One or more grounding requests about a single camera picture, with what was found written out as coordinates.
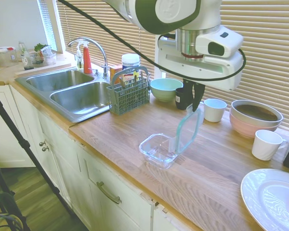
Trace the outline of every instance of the light green bowl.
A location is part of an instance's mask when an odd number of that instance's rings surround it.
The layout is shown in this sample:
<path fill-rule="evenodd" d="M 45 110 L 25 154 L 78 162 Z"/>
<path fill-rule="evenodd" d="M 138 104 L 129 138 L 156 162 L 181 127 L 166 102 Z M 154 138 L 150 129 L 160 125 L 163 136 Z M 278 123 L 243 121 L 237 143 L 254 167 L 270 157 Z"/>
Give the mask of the light green bowl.
<path fill-rule="evenodd" d="M 172 78 L 157 78 L 151 81 L 151 92 L 162 102 L 170 102 L 175 98 L 175 90 L 182 88 L 183 83 Z"/>

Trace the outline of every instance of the jar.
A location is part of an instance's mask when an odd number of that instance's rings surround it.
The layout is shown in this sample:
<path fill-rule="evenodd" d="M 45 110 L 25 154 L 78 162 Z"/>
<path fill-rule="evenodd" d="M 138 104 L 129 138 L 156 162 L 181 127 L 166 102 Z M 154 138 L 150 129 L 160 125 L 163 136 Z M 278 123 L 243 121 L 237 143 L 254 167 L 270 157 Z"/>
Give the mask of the jar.
<path fill-rule="evenodd" d="M 122 70 L 140 66 L 140 57 L 138 54 L 124 54 L 122 55 Z M 123 81 L 134 79 L 134 76 L 139 77 L 139 71 L 133 73 L 127 73 L 123 75 Z"/>
<path fill-rule="evenodd" d="M 14 66 L 18 64 L 15 47 L 0 47 L 0 66 Z"/>

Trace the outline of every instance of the spray bottle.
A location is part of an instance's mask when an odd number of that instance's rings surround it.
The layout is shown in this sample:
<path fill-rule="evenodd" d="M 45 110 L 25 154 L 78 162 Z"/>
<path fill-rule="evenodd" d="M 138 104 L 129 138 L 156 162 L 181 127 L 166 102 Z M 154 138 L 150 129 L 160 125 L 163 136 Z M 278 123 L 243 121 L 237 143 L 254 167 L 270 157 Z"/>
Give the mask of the spray bottle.
<path fill-rule="evenodd" d="M 82 41 L 83 44 L 83 73 L 85 74 L 91 74 L 91 61 L 90 61 L 90 55 L 89 55 L 89 48 L 87 41 Z"/>
<path fill-rule="evenodd" d="M 75 60 L 76 60 L 76 63 L 77 63 L 77 68 L 78 70 L 81 70 L 83 69 L 83 56 L 80 52 L 80 45 L 82 44 L 82 41 L 80 41 L 77 45 L 77 54 L 75 55 Z"/>

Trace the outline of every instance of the white lid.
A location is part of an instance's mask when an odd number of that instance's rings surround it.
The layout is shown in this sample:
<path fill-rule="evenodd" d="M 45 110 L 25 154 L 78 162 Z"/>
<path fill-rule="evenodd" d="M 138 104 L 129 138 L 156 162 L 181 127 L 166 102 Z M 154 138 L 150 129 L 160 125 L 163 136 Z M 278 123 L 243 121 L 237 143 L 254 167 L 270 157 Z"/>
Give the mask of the white lid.
<path fill-rule="evenodd" d="M 123 63 L 138 63 L 140 62 L 140 57 L 138 54 L 124 54 L 122 55 Z"/>
<path fill-rule="evenodd" d="M 13 50 L 15 50 L 15 47 L 0 47 L 0 53 L 6 53 L 6 52 L 11 51 L 11 50 L 8 50 L 8 48 L 13 48 Z"/>

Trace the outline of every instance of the faucet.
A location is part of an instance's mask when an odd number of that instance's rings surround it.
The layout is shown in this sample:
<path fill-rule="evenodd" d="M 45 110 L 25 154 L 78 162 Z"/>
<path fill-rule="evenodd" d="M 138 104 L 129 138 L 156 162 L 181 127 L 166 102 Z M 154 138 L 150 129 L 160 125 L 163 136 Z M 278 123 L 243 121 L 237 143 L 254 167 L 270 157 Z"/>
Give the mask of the faucet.
<path fill-rule="evenodd" d="M 100 51 L 102 52 L 102 55 L 104 57 L 104 66 L 102 66 L 104 68 L 104 77 L 103 78 L 108 78 L 108 62 L 107 62 L 107 57 L 106 57 L 105 51 L 102 48 L 102 46 L 100 44 L 98 44 L 98 42 L 94 41 L 91 38 L 87 38 L 87 37 L 76 38 L 76 39 L 70 41 L 67 46 L 71 47 L 74 42 L 79 42 L 79 41 L 90 42 L 90 43 L 94 44 L 95 46 L 97 46 L 98 49 L 100 49 Z"/>

